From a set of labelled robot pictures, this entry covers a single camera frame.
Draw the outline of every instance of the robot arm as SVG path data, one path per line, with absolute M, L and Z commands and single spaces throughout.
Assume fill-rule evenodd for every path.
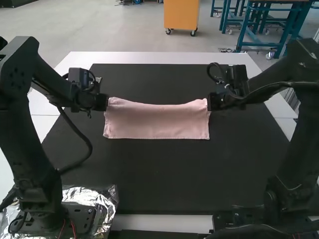
M 220 67 L 219 91 L 208 97 L 211 110 L 244 109 L 291 87 L 301 102 L 287 154 L 276 175 L 268 179 L 263 206 L 215 212 L 219 216 L 213 216 L 214 230 L 221 230 L 223 236 L 240 231 L 276 232 L 269 225 L 289 235 L 319 229 L 318 221 L 305 224 L 304 218 L 296 220 L 319 212 L 319 45 L 313 39 L 303 39 L 287 47 L 287 57 L 251 79 L 245 66 L 226 66 L 224 71 Z
M 73 112 L 105 111 L 107 96 L 87 70 L 70 68 L 69 80 L 63 79 L 38 55 L 38 47 L 33 37 L 16 37 L 0 51 L 0 147 L 21 209 L 48 229 L 63 221 L 62 185 L 32 123 L 29 88 L 32 84 L 52 104 Z

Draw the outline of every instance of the pink towel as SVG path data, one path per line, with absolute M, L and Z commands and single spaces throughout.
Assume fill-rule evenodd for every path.
M 183 105 L 149 105 L 109 98 L 106 138 L 209 139 L 207 99 Z

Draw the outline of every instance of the gray floor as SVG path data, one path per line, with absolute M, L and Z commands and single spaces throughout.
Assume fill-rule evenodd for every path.
M 114 5 L 115 0 L 39 0 L 0 8 L 0 35 L 7 40 L 34 36 L 40 42 L 40 55 L 53 67 L 70 51 L 218 52 L 237 43 L 239 31 L 221 34 L 220 18 L 210 17 L 211 0 L 201 2 L 196 37 L 182 30 L 166 35 L 163 4 Z M 313 19 L 311 27 L 317 29 L 318 18 Z M 280 31 L 272 31 L 267 38 L 278 40 Z M 262 70 L 275 62 L 267 61 L 265 53 L 250 55 Z

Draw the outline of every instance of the aluminum foil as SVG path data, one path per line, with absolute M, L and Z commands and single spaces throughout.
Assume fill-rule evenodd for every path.
M 63 186 L 63 202 L 94 206 L 96 215 L 90 233 L 85 239 L 104 239 L 110 231 L 112 220 L 118 205 L 118 192 L 115 185 L 104 188 Z M 10 223 L 20 211 L 18 201 L 0 213 L 0 239 L 56 239 L 56 234 L 45 237 L 32 237 L 28 234 L 11 235 L 8 232 Z

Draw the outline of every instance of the white table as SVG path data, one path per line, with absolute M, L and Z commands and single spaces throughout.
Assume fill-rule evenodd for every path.
M 90 69 L 94 63 L 100 64 L 245 64 L 248 77 L 254 77 L 261 70 L 245 53 L 178 53 L 178 52 L 70 52 L 55 70 L 63 75 L 70 67 Z M 44 140 L 59 112 L 45 96 L 32 90 L 29 95 L 30 113 L 41 142 Z M 293 109 L 280 94 L 265 102 L 268 110 L 285 133 L 291 139 L 296 127 L 293 120 L 297 117 Z M 13 176 L 8 162 L 0 151 L 0 200 L 13 185 Z M 212 229 L 211 215 L 175 216 L 175 215 L 119 215 L 113 222 L 114 230 L 135 229 L 166 232 L 207 233 Z

